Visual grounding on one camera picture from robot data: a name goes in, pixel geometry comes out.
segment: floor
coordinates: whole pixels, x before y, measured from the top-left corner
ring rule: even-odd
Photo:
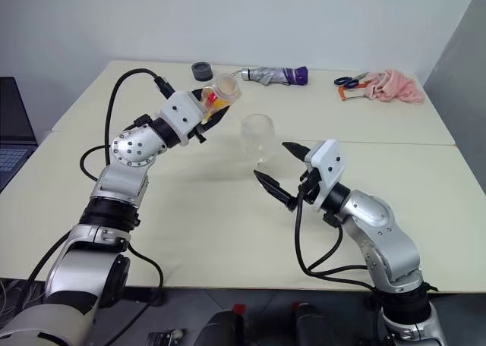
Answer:
[[[246,335],[257,346],[292,345],[292,303],[307,301],[329,317],[340,346],[371,339],[372,306],[366,292],[169,289],[162,307],[149,309],[115,345],[145,345],[149,332],[186,329],[181,345],[192,345],[209,318],[233,304],[246,304]],[[440,295],[437,308],[449,346],[486,345],[486,294]],[[88,346],[103,345],[142,307],[123,300],[100,310]]]

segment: pink towel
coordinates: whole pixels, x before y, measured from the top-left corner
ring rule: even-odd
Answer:
[[[389,102],[398,98],[403,102],[423,102],[424,94],[417,89],[415,81],[407,78],[399,71],[386,69],[381,73],[371,73],[365,78],[371,82],[364,89],[369,99],[378,98],[382,102]]]

